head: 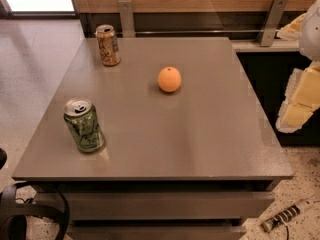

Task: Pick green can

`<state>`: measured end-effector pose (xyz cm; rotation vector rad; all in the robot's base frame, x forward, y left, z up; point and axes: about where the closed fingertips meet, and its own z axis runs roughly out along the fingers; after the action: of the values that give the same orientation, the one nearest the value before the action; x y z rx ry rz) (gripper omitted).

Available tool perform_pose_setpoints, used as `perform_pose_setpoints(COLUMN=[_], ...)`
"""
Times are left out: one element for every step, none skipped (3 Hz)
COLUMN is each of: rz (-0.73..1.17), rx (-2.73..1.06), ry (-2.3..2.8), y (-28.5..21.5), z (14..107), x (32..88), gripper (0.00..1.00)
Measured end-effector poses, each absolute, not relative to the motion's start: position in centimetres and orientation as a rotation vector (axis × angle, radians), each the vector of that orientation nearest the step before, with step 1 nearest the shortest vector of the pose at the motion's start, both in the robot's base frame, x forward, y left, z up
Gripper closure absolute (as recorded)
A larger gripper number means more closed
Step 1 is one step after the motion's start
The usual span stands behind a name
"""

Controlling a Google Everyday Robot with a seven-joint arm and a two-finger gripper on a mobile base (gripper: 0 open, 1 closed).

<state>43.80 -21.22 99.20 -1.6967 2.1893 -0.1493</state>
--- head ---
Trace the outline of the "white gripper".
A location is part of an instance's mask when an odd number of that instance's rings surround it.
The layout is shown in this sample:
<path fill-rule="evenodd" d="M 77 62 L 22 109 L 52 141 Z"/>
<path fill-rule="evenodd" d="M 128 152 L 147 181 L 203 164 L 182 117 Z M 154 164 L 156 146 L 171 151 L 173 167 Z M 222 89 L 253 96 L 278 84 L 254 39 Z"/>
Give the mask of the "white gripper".
<path fill-rule="evenodd" d="M 295 68 L 289 77 L 276 129 L 293 133 L 320 108 L 320 0 L 276 34 L 282 40 L 298 40 L 300 53 L 312 61 L 305 70 Z"/>

